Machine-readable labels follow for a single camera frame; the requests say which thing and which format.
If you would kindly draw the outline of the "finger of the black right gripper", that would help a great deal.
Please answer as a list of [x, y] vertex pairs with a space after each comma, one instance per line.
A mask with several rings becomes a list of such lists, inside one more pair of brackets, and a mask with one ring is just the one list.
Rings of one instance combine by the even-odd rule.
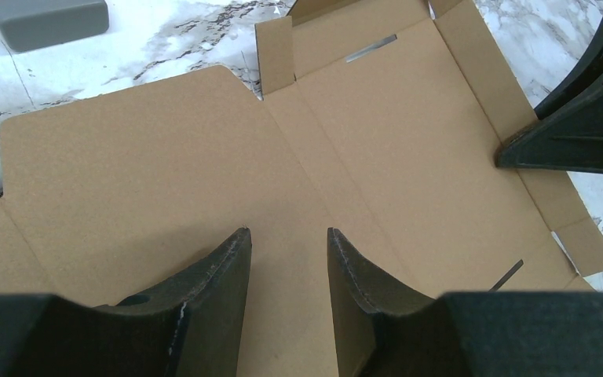
[[495, 165], [603, 174], [603, 73], [552, 115], [511, 137], [495, 154]]
[[603, 73], [603, 17], [585, 53], [566, 78], [535, 107], [538, 119], [552, 115], [578, 97]]

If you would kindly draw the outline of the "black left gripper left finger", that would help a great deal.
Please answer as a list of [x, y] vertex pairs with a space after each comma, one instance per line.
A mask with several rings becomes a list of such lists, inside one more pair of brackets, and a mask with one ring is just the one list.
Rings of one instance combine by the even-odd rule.
[[252, 242], [237, 229], [205, 258], [114, 306], [0, 295], [0, 376], [234, 376]]

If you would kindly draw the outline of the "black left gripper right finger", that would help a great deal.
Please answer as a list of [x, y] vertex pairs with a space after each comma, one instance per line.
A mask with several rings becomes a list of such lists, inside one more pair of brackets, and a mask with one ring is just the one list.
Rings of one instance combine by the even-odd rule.
[[603, 292], [431, 298], [336, 228], [327, 231], [327, 268], [342, 376], [603, 376]]

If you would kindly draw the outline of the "brown cardboard box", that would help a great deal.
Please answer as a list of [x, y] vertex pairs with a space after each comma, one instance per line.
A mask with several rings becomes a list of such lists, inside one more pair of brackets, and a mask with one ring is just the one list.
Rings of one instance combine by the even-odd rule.
[[234, 376], [342, 376], [327, 231], [431, 298], [587, 291], [603, 234], [569, 176], [495, 153], [537, 118], [471, 1], [300, 1], [228, 68], [18, 115], [1, 130], [0, 295], [114, 306], [237, 229]]

